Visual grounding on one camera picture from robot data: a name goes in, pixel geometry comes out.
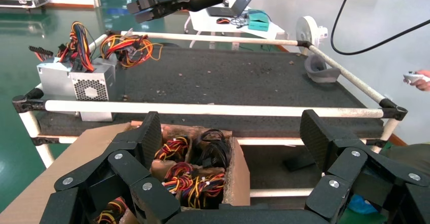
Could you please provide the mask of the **person's hand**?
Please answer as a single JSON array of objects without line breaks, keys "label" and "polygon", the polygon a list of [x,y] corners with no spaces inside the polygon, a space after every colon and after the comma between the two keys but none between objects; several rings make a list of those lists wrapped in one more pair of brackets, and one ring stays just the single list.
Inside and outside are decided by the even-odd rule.
[{"label": "person's hand", "polygon": [[[418,70],[418,71],[416,71],[416,73],[417,74],[421,74],[421,75],[424,75],[425,77],[430,77],[430,74],[429,74],[429,70]],[[429,81],[428,82],[426,82],[425,80],[417,80],[415,83],[414,83],[414,86],[418,89],[418,90],[421,90],[421,91],[429,91]]]}]

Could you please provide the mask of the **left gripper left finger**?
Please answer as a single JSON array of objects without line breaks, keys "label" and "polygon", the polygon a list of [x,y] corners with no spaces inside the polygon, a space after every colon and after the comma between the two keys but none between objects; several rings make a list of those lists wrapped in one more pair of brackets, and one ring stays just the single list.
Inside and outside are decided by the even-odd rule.
[{"label": "left gripper left finger", "polygon": [[162,142],[159,114],[115,136],[98,157],[60,177],[41,223],[95,223],[117,197],[139,223],[166,223],[181,210],[178,200],[149,171]]}]

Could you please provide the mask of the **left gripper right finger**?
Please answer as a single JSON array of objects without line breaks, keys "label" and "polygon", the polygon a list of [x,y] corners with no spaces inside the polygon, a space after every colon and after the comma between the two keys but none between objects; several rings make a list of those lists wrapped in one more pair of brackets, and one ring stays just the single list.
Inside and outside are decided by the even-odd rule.
[{"label": "left gripper right finger", "polygon": [[305,209],[336,223],[359,195],[388,213],[388,223],[429,223],[429,177],[372,151],[357,136],[303,111],[300,137],[324,173]]}]

